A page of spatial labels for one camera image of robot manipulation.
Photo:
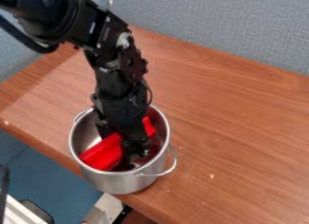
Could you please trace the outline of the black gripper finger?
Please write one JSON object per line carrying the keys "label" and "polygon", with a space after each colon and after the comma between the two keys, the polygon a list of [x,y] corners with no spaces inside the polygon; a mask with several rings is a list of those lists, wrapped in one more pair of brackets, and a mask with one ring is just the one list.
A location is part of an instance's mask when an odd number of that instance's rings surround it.
{"label": "black gripper finger", "polygon": [[140,142],[124,139],[120,142],[123,150],[123,166],[130,168],[136,158],[143,158],[150,154],[150,140],[143,138]]}
{"label": "black gripper finger", "polygon": [[99,114],[95,114],[95,126],[101,138],[107,138],[116,132],[116,129],[109,125],[105,118]]}

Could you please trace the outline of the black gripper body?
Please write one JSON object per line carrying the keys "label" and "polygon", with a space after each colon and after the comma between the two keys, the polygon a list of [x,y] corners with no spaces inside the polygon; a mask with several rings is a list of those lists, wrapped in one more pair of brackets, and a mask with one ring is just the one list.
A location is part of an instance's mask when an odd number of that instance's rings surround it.
{"label": "black gripper body", "polygon": [[147,100],[147,94],[150,93],[152,91],[142,79],[120,98],[104,98],[99,90],[91,95],[95,114],[105,118],[124,139],[136,142],[140,142],[143,138],[150,140],[142,124],[142,119],[150,107],[150,101]]}

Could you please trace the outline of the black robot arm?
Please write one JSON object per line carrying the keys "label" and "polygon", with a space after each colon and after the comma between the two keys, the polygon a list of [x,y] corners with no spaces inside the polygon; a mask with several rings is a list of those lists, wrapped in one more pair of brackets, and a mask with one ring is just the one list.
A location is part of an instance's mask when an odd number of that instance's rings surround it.
{"label": "black robot arm", "polygon": [[33,51],[52,52],[64,42],[84,51],[95,76],[91,100],[101,141],[79,159],[108,171],[146,156],[155,131],[146,117],[152,92],[143,77],[147,60],[127,23],[92,0],[0,0],[0,8],[20,24],[15,27],[0,17],[0,28]]}

